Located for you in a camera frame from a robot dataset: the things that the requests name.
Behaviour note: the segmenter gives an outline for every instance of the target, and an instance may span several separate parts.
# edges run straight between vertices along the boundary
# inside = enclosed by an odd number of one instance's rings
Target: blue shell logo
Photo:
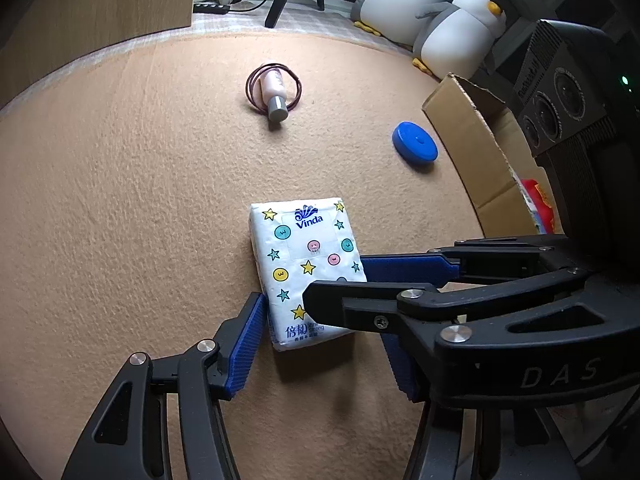
[[[300,222],[305,218],[309,218],[311,215],[315,215],[318,212],[317,207],[310,205],[303,205],[302,209],[296,209],[296,220]]]

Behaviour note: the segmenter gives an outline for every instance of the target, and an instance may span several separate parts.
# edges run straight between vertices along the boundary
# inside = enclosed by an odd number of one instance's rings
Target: metal pin
[[[466,325],[451,325],[443,328],[440,337],[450,343],[463,343],[471,337],[472,330]]]
[[[213,339],[203,339],[198,343],[198,350],[201,352],[211,352],[216,347],[216,342]]]
[[[403,290],[400,293],[400,296],[410,300],[412,298],[420,298],[420,296],[423,294],[424,294],[424,291],[420,290],[419,288],[409,288],[407,290]]]
[[[129,362],[134,366],[139,366],[146,361],[146,355],[142,352],[136,352],[135,354],[131,354],[129,357]]]
[[[384,316],[376,316],[375,318],[373,318],[373,324],[376,326],[376,328],[384,330],[389,326],[389,320]]]

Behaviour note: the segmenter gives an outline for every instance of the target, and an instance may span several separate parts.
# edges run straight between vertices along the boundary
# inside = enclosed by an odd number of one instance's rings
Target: plaid fabric
[[[394,52],[410,56],[411,52],[385,38],[379,38],[373,34],[364,32],[354,27],[351,20],[334,12],[320,12],[315,9],[284,9],[276,28],[264,28],[264,19],[269,9],[261,7],[251,12],[230,12],[228,14],[194,14],[191,20],[191,27],[174,28],[164,30],[155,34],[149,34],[140,38],[123,41],[116,45],[107,46],[96,52],[79,57],[76,60],[60,67],[39,81],[35,82],[23,92],[11,100],[2,110],[0,115],[7,113],[13,106],[27,99],[32,92],[46,88],[48,85],[60,78],[68,75],[76,68],[92,66],[100,63],[103,59],[128,52],[139,46],[167,41],[180,36],[196,36],[221,34],[226,32],[270,32],[283,34],[316,34],[337,40],[345,40],[351,43],[361,44],[377,50]]]

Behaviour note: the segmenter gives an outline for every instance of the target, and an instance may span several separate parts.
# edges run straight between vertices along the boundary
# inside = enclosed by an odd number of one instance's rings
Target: penguin beak
[[[486,6],[487,9],[489,9],[489,12],[492,13],[492,15],[500,16],[502,14],[502,9],[497,3],[489,2],[488,4],[486,4]]]

